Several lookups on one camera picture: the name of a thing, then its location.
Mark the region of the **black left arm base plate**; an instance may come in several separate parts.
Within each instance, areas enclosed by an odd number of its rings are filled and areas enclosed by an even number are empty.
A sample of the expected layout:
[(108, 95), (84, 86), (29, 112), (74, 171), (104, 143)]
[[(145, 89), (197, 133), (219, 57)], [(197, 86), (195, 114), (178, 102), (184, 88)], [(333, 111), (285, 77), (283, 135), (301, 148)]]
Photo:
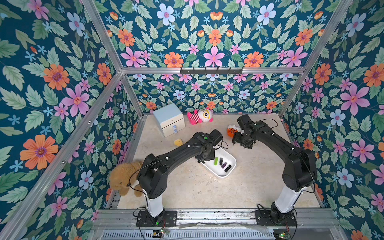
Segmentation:
[(152, 217), (147, 210), (141, 210), (137, 217), (136, 227), (175, 227), (177, 219), (177, 211), (162, 211), (159, 216)]

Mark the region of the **light blue drawer cabinet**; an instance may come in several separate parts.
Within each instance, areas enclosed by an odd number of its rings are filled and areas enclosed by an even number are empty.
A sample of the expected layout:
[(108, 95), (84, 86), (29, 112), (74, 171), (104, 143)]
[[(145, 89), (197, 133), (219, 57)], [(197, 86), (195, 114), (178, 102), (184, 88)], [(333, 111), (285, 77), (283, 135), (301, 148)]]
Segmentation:
[(165, 137), (177, 134), (186, 126), (184, 115), (176, 104), (170, 104), (155, 110), (153, 115)]

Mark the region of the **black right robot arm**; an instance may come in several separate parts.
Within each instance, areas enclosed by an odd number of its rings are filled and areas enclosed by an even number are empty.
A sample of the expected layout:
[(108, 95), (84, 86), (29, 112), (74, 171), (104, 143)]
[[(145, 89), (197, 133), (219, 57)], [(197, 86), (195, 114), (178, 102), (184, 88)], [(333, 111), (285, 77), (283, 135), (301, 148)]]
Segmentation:
[(242, 115), (237, 119), (242, 129), (234, 133), (232, 143), (251, 149), (257, 141), (266, 145), (285, 164), (282, 179), (285, 183), (278, 199), (267, 211), (274, 223), (280, 223), (294, 214), (295, 203), (302, 194), (308, 192), (317, 178), (316, 157), (310, 149), (302, 149), (286, 141), (276, 134), (268, 124), (263, 121), (254, 122), (249, 115)]

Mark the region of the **orange tiger toy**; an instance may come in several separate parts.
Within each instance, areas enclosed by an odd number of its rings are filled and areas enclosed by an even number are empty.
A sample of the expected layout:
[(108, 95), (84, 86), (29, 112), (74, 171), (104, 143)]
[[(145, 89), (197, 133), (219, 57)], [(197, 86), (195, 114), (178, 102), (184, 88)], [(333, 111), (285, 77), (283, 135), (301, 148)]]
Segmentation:
[(227, 128), (227, 135), (230, 138), (233, 138), (235, 133), (237, 133), (238, 131), (239, 131), (239, 128), (236, 125), (229, 125)]

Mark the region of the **black wall hook rail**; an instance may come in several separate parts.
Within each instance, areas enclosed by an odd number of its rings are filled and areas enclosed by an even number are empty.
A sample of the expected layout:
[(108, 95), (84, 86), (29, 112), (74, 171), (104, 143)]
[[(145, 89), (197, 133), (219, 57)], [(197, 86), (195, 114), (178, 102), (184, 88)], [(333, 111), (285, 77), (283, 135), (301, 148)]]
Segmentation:
[(214, 75), (230, 75), (230, 74), (242, 74), (243, 68), (181, 68), (180, 74), (190, 74), (190, 75), (208, 75), (208, 74), (214, 74)]

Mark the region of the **brown teddy bear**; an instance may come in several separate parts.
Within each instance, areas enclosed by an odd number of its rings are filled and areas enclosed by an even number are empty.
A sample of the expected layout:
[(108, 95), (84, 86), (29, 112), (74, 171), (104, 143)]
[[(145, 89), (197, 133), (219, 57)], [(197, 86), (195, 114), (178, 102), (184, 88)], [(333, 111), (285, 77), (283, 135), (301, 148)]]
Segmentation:
[(110, 174), (110, 188), (117, 191), (120, 196), (126, 196), (129, 190), (134, 190), (136, 197), (144, 193), (139, 184), (134, 185), (138, 178), (143, 162), (121, 163)]

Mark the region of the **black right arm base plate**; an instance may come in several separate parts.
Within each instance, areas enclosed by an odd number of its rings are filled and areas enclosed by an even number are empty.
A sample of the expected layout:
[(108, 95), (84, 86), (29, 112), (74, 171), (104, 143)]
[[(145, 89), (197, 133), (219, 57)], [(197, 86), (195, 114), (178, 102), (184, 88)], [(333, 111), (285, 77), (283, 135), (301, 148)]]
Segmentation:
[(279, 211), (256, 210), (256, 222), (260, 226), (267, 227), (295, 227), (297, 219), (294, 211), (282, 214)]

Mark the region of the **pink striped plush fish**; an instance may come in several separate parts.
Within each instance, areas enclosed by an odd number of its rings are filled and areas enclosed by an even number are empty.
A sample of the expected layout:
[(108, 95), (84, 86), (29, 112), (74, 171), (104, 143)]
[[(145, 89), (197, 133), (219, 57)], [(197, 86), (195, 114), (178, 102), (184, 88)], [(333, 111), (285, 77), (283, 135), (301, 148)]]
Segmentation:
[(187, 113), (187, 117), (191, 125), (212, 122), (213, 111), (209, 109), (194, 110), (193, 113)]

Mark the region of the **white storage box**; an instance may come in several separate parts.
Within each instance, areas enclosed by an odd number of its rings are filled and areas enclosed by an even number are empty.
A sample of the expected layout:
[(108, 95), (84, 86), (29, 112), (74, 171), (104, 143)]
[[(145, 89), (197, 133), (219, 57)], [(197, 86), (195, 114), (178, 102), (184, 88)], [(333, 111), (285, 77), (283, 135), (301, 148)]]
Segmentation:
[(215, 151), (213, 160), (201, 162), (206, 169), (211, 171), (219, 178), (228, 177), (237, 165), (237, 160), (229, 152), (224, 149)]

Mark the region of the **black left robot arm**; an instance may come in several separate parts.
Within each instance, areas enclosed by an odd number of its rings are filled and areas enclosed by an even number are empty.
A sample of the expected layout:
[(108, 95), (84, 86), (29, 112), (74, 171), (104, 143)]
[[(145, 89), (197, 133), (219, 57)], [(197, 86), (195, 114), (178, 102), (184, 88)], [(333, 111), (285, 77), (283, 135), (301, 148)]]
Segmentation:
[(198, 132), (186, 143), (168, 153), (146, 156), (137, 180), (146, 197), (147, 213), (153, 219), (157, 221), (165, 210), (162, 194), (167, 188), (168, 175), (191, 158), (195, 158), (199, 163), (214, 160), (215, 146), (222, 140), (223, 135), (218, 130), (209, 134)]

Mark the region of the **yellow chick toy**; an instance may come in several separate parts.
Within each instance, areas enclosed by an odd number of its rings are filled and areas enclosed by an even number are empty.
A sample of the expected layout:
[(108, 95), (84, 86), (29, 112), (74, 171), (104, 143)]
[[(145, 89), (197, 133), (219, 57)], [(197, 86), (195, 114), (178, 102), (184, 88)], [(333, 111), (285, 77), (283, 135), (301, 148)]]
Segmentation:
[(180, 146), (182, 146), (183, 144), (184, 144), (184, 142), (183, 142), (182, 139), (176, 139), (176, 140), (174, 141), (174, 145), (175, 145), (175, 146), (180, 147)]

